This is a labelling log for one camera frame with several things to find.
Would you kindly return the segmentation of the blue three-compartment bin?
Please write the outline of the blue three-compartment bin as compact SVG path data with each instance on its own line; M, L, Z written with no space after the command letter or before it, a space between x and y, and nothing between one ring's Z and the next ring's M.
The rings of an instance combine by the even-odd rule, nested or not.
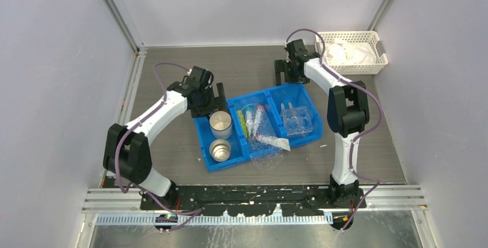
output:
M322 119L307 90L301 84L285 84L227 100L232 117L228 138L230 157L218 162L210 152L216 140L207 118L194 120L203 161L209 172L251 161L257 167L275 167L283 155L278 145L287 139L288 147L304 146L323 135Z

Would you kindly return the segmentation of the white plastic basket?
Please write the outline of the white plastic basket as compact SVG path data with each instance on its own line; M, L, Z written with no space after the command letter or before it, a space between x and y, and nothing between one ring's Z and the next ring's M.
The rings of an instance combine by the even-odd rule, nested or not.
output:
M324 64L342 75L376 75L389 64L375 31L320 32L315 39Z

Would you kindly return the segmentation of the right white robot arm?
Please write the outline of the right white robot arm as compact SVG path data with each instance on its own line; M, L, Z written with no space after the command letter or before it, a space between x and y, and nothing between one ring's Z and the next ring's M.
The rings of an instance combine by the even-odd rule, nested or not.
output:
M327 93L327 123L335 137L334 167L330 175L327 198L331 205L343 208L359 193L355 173L360 134L369 123L369 105L362 81L353 82L323 63L317 52L309 52L303 40L284 46L287 57L274 62L275 79L286 83L314 81Z

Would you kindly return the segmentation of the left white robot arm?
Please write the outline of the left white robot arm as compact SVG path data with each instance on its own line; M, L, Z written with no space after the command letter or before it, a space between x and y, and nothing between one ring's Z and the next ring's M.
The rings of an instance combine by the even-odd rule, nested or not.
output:
M163 210L177 201L175 184L153 168L150 145L178 116L190 112L192 118L206 119L227 109L224 84L215 83L213 73L194 66L186 69L180 81L162 86L162 97L136 119L108 129L102 166L115 174L119 189L129 191L124 180L154 194L154 202Z

